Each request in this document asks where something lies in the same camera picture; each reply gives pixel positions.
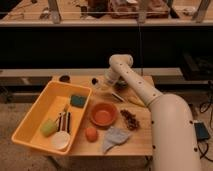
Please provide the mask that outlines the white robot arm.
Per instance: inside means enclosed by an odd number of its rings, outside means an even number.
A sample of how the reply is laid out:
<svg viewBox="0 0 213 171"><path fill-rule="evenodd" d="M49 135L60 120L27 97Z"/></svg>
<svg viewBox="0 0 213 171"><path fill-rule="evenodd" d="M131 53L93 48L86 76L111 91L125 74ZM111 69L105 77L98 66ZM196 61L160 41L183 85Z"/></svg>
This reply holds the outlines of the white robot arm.
<svg viewBox="0 0 213 171"><path fill-rule="evenodd" d="M156 89L132 65L131 55L112 55L104 83L113 86L122 77L151 112L153 171L202 171L189 105L178 95Z"/></svg>

